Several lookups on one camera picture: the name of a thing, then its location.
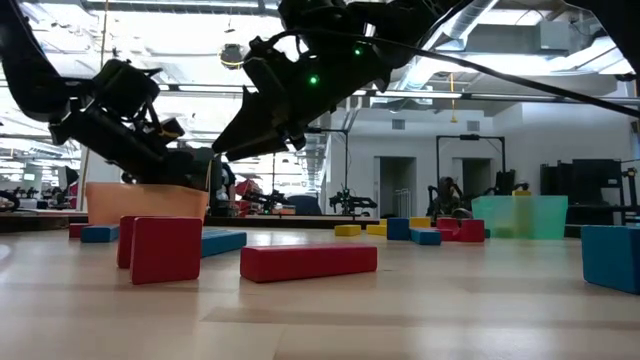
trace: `toy block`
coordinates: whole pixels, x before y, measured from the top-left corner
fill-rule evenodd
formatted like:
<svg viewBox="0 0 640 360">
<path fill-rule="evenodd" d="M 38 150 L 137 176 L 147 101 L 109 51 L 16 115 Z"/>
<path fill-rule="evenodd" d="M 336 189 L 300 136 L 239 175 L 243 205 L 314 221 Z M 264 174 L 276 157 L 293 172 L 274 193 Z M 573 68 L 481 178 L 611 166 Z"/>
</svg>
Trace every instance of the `toy block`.
<svg viewBox="0 0 640 360">
<path fill-rule="evenodd" d="M 436 220 L 436 227 L 438 229 L 450 229 L 454 232 L 458 231 L 458 219 L 454 218 L 438 218 Z"/>
<path fill-rule="evenodd" d="M 584 226 L 582 266 L 591 284 L 640 294 L 640 229 Z"/>
<path fill-rule="evenodd" d="M 116 263 L 120 269 L 128 269 L 131 265 L 131 242 L 133 241 L 133 222 L 137 216 L 120 218 L 120 239 Z"/>
<path fill-rule="evenodd" d="M 435 230 L 411 229 L 411 240 L 418 245 L 440 245 L 442 235 Z"/>
<path fill-rule="evenodd" d="M 442 239 L 442 241 L 456 241 L 456 233 L 451 229 L 435 229 L 435 231 L 440 233 L 440 238 Z"/>
<path fill-rule="evenodd" d="M 409 227 L 428 229 L 431 227 L 431 218 L 429 217 L 412 217 L 409 219 Z"/>
<path fill-rule="evenodd" d="M 484 220 L 463 219 L 457 234 L 457 240 L 462 242 L 484 242 Z"/>
<path fill-rule="evenodd" d="M 370 245 L 247 246 L 240 275 L 253 282 L 274 282 L 376 271 L 378 248 Z"/>
<path fill-rule="evenodd" d="M 134 285 L 195 280 L 200 276 L 202 220 L 139 217 L 133 224 L 131 282 Z"/>
<path fill-rule="evenodd" d="M 407 218 L 387 219 L 387 239 L 388 240 L 411 240 L 411 231 L 409 231 L 409 219 Z"/>
<path fill-rule="evenodd" d="M 82 229 L 90 226 L 89 224 L 69 224 L 69 239 L 80 239 L 82 237 Z"/>
<path fill-rule="evenodd" d="M 115 241 L 120 233 L 118 225 L 86 226 L 82 229 L 80 241 L 83 243 L 108 243 Z"/>
<path fill-rule="evenodd" d="M 362 232 L 360 225 L 336 225 L 334 228 L 336 236 L 358 236 Z"/>
<path fill-rule="evenodd" d="M 245 245 L 247 245 L 246 232 L 207 230 L 202 233 L 202 257 L 242 249 Z"/>
<path fill-rule="evenodd" d="M 387 226 L 386 225 L 367 225 L 367 234 L 386 236 Z"/>
</svg>

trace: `orange bin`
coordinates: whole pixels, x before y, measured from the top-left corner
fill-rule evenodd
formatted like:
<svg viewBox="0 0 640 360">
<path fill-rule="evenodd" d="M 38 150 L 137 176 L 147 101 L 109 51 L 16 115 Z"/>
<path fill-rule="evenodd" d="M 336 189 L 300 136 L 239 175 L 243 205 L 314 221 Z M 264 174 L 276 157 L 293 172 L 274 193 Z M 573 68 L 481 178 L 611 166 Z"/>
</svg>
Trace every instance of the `orange bin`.
<svg viewBox="0 0 640 360">
<path fill-rule="evenodd" d="M 181 216 L 204 220 L 209 194 L 175 185 L 87 183 L 89 224 L 119 224 L 123 216 Z"/>
</svg>

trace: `red rectangular block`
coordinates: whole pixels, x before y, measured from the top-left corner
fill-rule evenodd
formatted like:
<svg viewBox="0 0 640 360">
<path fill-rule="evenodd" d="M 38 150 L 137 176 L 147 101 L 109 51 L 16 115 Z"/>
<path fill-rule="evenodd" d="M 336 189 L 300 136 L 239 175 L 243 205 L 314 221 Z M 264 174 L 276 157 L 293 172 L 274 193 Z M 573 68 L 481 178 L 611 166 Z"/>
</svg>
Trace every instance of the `red rectangular block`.
<svg viewBox="0 0 640 360">
<path fill-rule="evenodd" d="M 464 219 L 458 234 L 458 241 L 484 242 L 484 220 Z"/>
<path fill-rule="evenodd" d="M 118 241 L 118 267 L 128 269 L 131 265 L 131 242 L 133 241 L 133 222 L 137 216 L 120 218 L 120 239 Z"/>
<path fill-rule="evenodd" d="M 195 280 L 200 276 L 202 220 L 139 217 L 133 221 L 134 285 Z"/>
<path fill-rule="evenodd" d="M 440 233 L 440 237 L 442 241 L 457 241 L 458 231 L 454 231 L 451 229 L 436 229 Z"/>
<path fill-rule="evenodd" d="M 87 226 L 89 226 L 89 224 L 69 224 L 69 239 L 80 239 L 82 229 Z"/>
<path fill-rule="evenodd" d="M 359 244 L 248 246 L 240 275 L 257 283 L 376 271 L 378 248 Z"/>
</svg>

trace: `teal container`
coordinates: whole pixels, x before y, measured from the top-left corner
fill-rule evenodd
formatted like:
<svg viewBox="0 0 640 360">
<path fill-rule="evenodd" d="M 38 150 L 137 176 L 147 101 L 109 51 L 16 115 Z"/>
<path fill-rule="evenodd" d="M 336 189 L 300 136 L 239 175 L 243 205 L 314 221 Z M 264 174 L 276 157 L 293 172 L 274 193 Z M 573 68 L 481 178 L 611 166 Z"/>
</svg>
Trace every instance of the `teal container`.
<svg viewBox="0 0 640 360">
<path fill-rule="evenodd" d="M 472 206 L 473 217 L 484 220 L 492 238 L 564 238 L 566 196 L 482 196 Z"/>
</svg>

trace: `cable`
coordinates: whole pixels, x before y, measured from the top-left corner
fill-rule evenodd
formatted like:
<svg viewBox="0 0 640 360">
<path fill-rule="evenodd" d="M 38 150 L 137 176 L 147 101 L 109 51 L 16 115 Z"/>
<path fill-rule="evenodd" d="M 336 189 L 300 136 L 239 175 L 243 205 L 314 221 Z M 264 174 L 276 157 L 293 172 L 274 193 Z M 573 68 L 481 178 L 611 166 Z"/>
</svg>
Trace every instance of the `cable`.
<svg viewBox="0 0 640 360">
<path fill-rule="evenodd" d="M 416 48 L 414 46 L 411 45 L 406 45 L 406 44 L 402 44 L 399 42 L 395 42 L 395 41 L 391 41 L 391 40 L 385 40 L 385 39 L 378 39 L 378 38 L 370 38 L 364 35 L 355 35 L 355 34 L 347 34 L 347 33 L 341 33 L 341 32 L 335 32 L 335 31 L 328 31 L 328 30 L 309 30 L 309 29 L 295 29 L 295 30 L 287 30 L 287 31 L 283 31 L 279 34 L 276 34 L 274 36 L 272 36 L 267 43 L 271 46 L 273 46 L 275 43 L 277 43 L 278 41 L 280 41 L 280 39 L 287 37 L 287 36 L 295 36 L 295 35 L 300 35 L 300 34 L 304 34 L 304 35 L 309 35 L 309 36 L 330 36 L 330 37 L 339 37 L 339 38 L 343 38 L 343 39 L 350 39 L 353 40 L 354 42 L 364 42 L 364 43 L 369 43 L 369 44 L 373 44 L 373 45 L 382 45 L 382 46 L 395 46 L 398 48 L 402 48 L 402 49 L 406 49 L 406 50 L 411 50 L 414 54 L 416 54 L 417 56 L 422 56 L 422 57 L 426 57 L 429 59 L 434 59 L 434 60 L 440 60 L 440 61 L 446 61 L 452 64 L 456 64 L 458 66 L 461 67 L 465 67 L 465 68 L 469 68 L 469 69 L 473 69 L 476 70 L 478 72 L 487 74 L 487 75 L 491 75 L 495 78 L 504 80 L 504 81 L 508 81 L 510 83 L 514 83 L 517 85 L 521 85 L 524 87 L 528 87 L 531 89 L 535 89 L 535 90 L 539 90 L 539 91 L 543 91 L 549 94 L 553 94 L 556 95 L 560 98 L 568 98 L 568 99 L 572 99 L 581 103 L 585 103 L 585 104 L 590 104 L 590 105 L 594 105 L 603 109 L 607 109 L 607 110 L 611 110 L 614 112 L 618 112 L 627 116 L 631 116 L 631 117 L 635 117 L 635 118 L 640 118 L 640 111 L 638 110 L 634 110 L 634 109 L 630 109 L 627 108 L 625 106 L 622 105 L 617 105 L 617 104 L 613 104 L 611 102 L 605 101 L 605 100 L 601 100 L 601 99 L 596 99 L 594 97 L 588 96 L 588 95 L 584 95 L 584 94 L 580 94 L 577 92 L 573 92 L 573 91 L 569 91 L 569 90 L 565 90 L 565 89 L 561 89 L 555 86 L 551 86 L 551 85 L 547 85 L 547 84 L 543 84 L 543 83 L 539 83 L 537 81 L 533 81 L 533 80 L 529 80 L 529 79 L 525 79 L 519 76 L 515 76 L 515 75 L 509 75 L 509 74 L 503 74 L 499 71 L 493 70 L 491 68 L 488 68 L 486 66 L 483 65 L 479 65 L 467 60 L 463 60 L 463 59 L 458 59 L 455 57 L 451 57 L 448 55 L 442 55 L 442 54 L 438 54 L 432 51 L 426 51 L 423 49 L 419 49 Z"/>
</svg>

